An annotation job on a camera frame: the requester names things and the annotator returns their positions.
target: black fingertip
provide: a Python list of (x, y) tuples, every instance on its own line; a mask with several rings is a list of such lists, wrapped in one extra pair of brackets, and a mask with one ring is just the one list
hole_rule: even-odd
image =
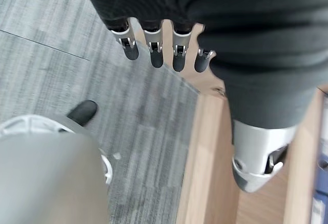
[(195, 60), (195, 70), (198, 73), (204, 72), (209, 65), (209, 60), (207, 59), (207, 56), (203, 54), (203, 56), (200, 56), (197, 54), (196, 60)]
[(139, 50), (137, 45), (135, 45), (133, 48), (130, 46), (126, 46), (124, 49), (125, 56), (130, 60), (136, 60), (139, 57)]
[(92, 100), (86, 100), (72, 109), (67, 117), (84, 127), (95, 116), (98, 105)]
[(181, 55), (173, 55), (173, 69), (176, 72), (181, 72), (185, 67), (186, 57)]
[(163, 66), (163, 52), (154, 51), (150, 53), (150, 60), (154, 68), (158, 69)]

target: robotic hand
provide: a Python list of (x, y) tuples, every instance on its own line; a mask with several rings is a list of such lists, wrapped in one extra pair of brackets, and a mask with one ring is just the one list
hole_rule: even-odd
[(233, 125), (233, 173), (254, 192), (282, 167), (315, 88), (328, 80), (328, 0), (91, 0), (122, 45), (138, 57), (129, 22), (139, 20), (155, 68), (163, 64), (161, 21), (173, 24), (173, 67), (185, 65), (195, 23), (195, 69), (210, 62), (225, 82)]

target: prosthetic hand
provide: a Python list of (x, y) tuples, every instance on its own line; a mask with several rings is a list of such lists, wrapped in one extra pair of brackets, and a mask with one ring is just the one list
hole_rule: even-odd
[(163, 63), (161, 20), (173, 24), (173, 67), (185, 65), (194, 23), (195, 69), (210, 62), (230, 104), (239, 187), (254, 192), (283, 166), (315, 88), (328, 80), (328, 0), (91, 0), (129, 59), (138, 57), (130, 17), (139, 20), (151, 62)]

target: gray carpet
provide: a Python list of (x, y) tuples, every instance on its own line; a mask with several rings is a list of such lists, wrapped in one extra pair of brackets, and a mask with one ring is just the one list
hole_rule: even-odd
[(114, 169), (111, 223), (175, 223), (192, 87), (145, 47), (126, 59), (89, 0), (0, 0), (0, 51), (0, 122), (96, 101), (88, 129)]

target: wooden surface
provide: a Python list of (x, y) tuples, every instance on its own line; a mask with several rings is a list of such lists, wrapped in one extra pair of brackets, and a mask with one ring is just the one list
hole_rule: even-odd
[(228, 102), (198, 98), (177, 224), (235, 223), (239, 189), (231, 171)]
[[(172, 48), (172, 25), (169, 20), (163, 21), (163, 56), (164, 62), (172, 68), (173, 48)], [(180, 75), (192, 84), (197, 90), (203, 94), (213, 94), (213, 88), (223, 88), (222, 80), (215, 77), (210, 68), (207, 68), (203, 73), (197, 73), (194, 69), (195, 58), (198, 51), (197, 36), (202, 32), (202, 25), (196, 24), (191, 35), (189, 49), (186, 55), (186, 65)], [(135, 30), (135, 38), (146, 44), (145, 36), (141, 27)]]
[[(181, 72), (202, 94), (216, 95), (223, 81), (209, 70), (194, 70), (197, 35), (193, 29), (186, 67)], [(143, 32), (136, 33), (145, 42)], [(172, 27), (163, 24), (165, 63), (172, 67)], [(328, 92), (328, 85), (319, 87)], [(191, 147), (184, 175), (177, 224), (305, 224), (309, 223), (314, 168), (319, 142), (323, 92), (317, 91), (293, 141), (284, 168), (262, 189), (253, 194), (239, 192), (231, 171), (233, 148), (228, 102), (201, 95), (197, 104)]]
[(283, 223), (289, 162), (259, 191), (240, 191), (237, 224)]
[(284, 224), (308, 224), (320, 138), (323, 92), (318, 90), (292, 144)]

